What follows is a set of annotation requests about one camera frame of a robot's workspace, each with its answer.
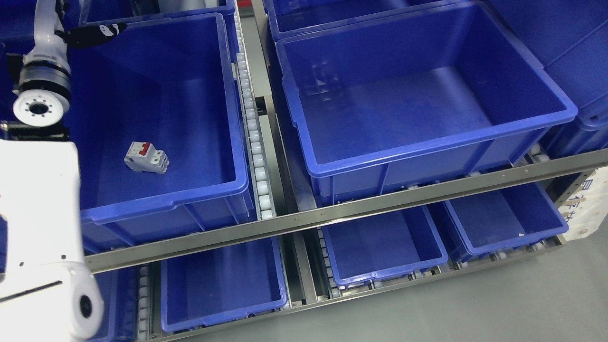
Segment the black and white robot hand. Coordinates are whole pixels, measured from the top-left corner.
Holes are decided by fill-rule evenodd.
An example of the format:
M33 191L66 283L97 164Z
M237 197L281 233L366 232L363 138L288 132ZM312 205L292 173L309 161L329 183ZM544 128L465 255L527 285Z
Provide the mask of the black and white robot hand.
M90 48L118 37L126 22L64 28L65 5L62 0L38 0L35 7L33 36L36 48Z

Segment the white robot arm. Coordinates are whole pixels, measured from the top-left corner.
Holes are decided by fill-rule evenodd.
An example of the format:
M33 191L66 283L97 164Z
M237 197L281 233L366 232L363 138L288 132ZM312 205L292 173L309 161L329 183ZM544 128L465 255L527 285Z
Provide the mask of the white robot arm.
M3 342L84 342L104 302L85 262L73 142L1 139Z

